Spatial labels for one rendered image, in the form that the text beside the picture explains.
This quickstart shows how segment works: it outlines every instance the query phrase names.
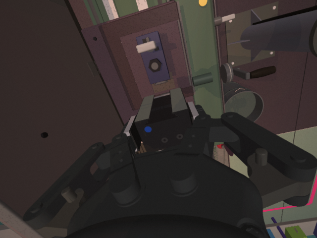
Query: black handle grip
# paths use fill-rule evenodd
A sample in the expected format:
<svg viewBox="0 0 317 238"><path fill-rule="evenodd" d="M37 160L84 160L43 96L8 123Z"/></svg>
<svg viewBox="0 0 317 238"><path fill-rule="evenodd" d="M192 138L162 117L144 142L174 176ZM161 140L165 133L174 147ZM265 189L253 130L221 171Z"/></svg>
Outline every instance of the black handle grip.
<svg viewBox="0 0 317 238"><path fill-rule="evenodd" d="M257 70L250 72L250 78L260 78L260 77L264 77L264 76L273 74L275 72L276 72L275 66L259 68Z"/></svg>

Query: yellow dot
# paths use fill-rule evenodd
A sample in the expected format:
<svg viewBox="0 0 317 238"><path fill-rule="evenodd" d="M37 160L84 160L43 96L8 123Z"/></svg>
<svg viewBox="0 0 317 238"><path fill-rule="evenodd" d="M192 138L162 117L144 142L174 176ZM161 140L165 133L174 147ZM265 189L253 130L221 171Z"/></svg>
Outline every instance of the yellow dot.
<svg viewBox="0 0 317 238"><path fill-rule="evenodd" d="M206 6L208 0L199 0L199 6Z"/></svg>

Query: blue dot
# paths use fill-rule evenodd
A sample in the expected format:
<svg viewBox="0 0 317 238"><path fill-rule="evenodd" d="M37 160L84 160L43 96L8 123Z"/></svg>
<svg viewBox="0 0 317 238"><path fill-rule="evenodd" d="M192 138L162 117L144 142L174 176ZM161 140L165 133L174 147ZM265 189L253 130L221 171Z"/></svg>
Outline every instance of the blue dot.
<svg viewBox="0 0 317 238"><path fill-rule="evenodd" d="M144 130L145 130L145 132L151 132L151 131L152 131L152 128L150 128L149 126L146 126L146 127L144 128Z"/></svg>

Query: pink line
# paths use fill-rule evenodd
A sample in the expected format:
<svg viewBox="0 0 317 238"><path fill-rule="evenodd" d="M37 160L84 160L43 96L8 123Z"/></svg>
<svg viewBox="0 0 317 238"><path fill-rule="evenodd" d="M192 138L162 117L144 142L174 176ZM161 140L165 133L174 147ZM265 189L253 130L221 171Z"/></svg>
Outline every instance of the pink line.
<svg viewBox="0 0 317 238"><path fill-rule="evenodd" d="M313 190L312 190L312 195L311 195L311 198L310 198L310 200L309 200L309 203L307 203L305 206L311 205L311 204L313 203L316 190L317 190L317 177L316 177L316 179L315 179L315 183L314 183L314 187L313 187ZM292 207L295 207L295 206L278 207L278 208L273 208L273 209L267 209L267 210L263 210L263 212L281 210L281 209L292 208Z"/></svg>

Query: green box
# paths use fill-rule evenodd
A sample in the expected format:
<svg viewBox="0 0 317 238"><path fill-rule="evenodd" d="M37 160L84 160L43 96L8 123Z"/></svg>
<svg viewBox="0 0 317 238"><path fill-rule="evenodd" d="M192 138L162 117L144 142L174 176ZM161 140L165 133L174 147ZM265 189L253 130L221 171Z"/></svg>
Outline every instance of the green box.
<svg viewBox="0 0 317 238"><path fill-rule="evenodd" d="M285 228L285 236L287 238L307 238L299 226Z"/></svg>

